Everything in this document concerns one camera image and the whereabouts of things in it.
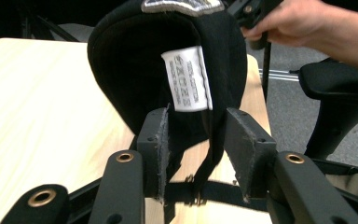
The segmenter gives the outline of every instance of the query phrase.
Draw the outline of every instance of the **white fabric label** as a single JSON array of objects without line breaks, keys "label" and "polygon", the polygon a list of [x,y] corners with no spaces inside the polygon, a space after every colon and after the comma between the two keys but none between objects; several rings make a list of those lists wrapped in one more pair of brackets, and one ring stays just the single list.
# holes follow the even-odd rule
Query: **white fabric label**
[{"label": "white fabric label", "polygon": [[167,68],[175,111],[212,110],[202,47],[172,50],[161,57]]}]

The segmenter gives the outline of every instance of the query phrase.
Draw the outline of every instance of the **gray floor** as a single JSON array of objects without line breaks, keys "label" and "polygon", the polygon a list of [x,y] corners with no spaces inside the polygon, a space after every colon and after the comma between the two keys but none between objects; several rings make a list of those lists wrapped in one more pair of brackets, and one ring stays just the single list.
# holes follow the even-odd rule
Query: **gray floor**
[{"label": "gray floor", "polygon": [[[92,27],[65,24],[67,30],[82,42],[87,42]],[[262,67],[263,50],[248,49]],[[273,45],[270,69],[297,70],[306,63],[319,62],[325,55],[310,49],[294,49]],[[308,98],[297,81],[276,79],[271,76],[268,86],[268,117],[272,137],[278,150],[304,152],[318,115],[319,102]],[[358,125],[351,130],[328,160],[340,161],[358,166]]]}]

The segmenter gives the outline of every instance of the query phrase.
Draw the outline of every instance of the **light wood surface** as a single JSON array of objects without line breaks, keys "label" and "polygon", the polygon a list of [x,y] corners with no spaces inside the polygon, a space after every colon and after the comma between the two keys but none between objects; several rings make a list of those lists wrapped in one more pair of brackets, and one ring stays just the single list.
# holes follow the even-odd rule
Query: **light wood surface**
[{"label": "light wood surface", "polygon": [[[107,158],[127,149],[131,131],[97,86],[85,43],[0,39],[0,220],[39,185],[69,192],[103,174]],[[241,109],[270,133],[255,58]],[[194,174],[207,144],[188,150],[174,180]],[[211,179],[232,183],[225,154]],[[161,222],[161,206],[146,200],[146,223]],[[172,223],[270,223],[269,215],[221,203],[176,205]]]}]

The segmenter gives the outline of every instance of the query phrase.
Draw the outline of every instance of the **metal grommet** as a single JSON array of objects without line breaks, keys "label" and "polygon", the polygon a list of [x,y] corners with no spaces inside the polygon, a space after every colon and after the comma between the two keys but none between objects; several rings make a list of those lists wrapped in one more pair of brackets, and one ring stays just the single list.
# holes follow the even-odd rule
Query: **metal grommet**
[{"label": "metal grommet", "polygon": [[301,164],[304,163],[304,159],[297,156],[296,154],[287,154],[286,159],[289,160],[292,163]]},{"label": "metal grommet", "polygon": [[116,160],[119,162],[132,161],[132,159],[133,159],[133,155],[130,153],[121,153],[116,157]]},{"label": "metal grommet", "polygon": [[253,11],[253,8],[251,6],[247,6],[243,9],[244,13],[251,13]]},{"label": "metal grommet", "polygon": [[36,192],[28,200],[28,205],[31,207],[40,207],[53,201],[57,195],[54,189],[42,189]]}]

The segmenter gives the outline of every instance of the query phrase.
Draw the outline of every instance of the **black fabric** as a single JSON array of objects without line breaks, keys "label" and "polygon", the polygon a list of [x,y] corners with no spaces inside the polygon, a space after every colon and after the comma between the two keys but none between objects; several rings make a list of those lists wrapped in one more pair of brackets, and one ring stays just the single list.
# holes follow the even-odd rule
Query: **black fabric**
[{"label": "black fabric", "polygon": [[[89,64],[97,83],[135,134],[148,112],[170,104],[172,156],[180,157],[187,148],[214,136],[215,153],[209,160],[216,165],[223,154],[224,113],[227,107],[240,106],[246,81],[241,30],[225,11],[197,18],[177,12],[145,14],[141,3],[130,0],[113,10],[91,34]],[[203,50],[213,112],[175,112],[160,55],[197,45]],[[213,120],[210,132],[202,118]]]}]

